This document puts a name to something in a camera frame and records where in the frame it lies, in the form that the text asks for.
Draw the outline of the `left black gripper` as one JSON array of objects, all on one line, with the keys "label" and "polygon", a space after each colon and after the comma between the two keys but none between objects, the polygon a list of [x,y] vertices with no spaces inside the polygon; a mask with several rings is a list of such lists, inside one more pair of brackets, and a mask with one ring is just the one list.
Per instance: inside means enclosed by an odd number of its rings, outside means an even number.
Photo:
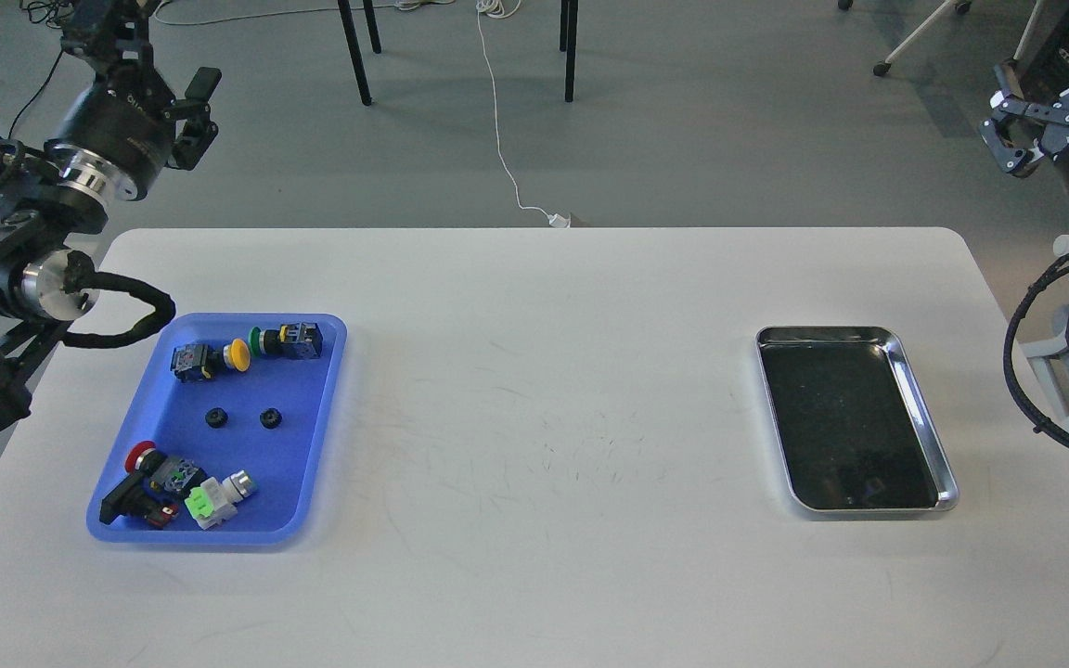
[{"label": "left black gripper", "polygon": [[[219,135],[211,119],[211,97],[224,76],[221,71],[198,68],[186,97],[174,100],[173,90],[154,68],[149,19],[158,5],[78,1],[62,27],[62,51],[89,64],[94,79],[73,102],[44,152],[66,161],[83,149],[114,165],[126,177],[122,197],[127,201],[144,199],[165,164],[195,169]],[[174,140],[176,122],[183,128]]]}]

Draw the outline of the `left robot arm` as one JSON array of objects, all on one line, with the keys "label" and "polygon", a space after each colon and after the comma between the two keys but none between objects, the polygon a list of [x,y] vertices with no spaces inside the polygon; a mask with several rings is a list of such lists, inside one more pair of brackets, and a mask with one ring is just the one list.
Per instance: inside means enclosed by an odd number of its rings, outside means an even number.
[{"label": "left robot arm", "polygon": [[156,7],[77,1],[62,51],[93,68],[92,84],[42,147],[0,135],[0,432],[30,414],[27,380],[57,346],[126,347],[174,317],[165,292],[65,244],[100,233],[110,204],[144,199],[161,170],[192,170],[219,133],[221,72],[202,67],[176,94],[154,65]]}]

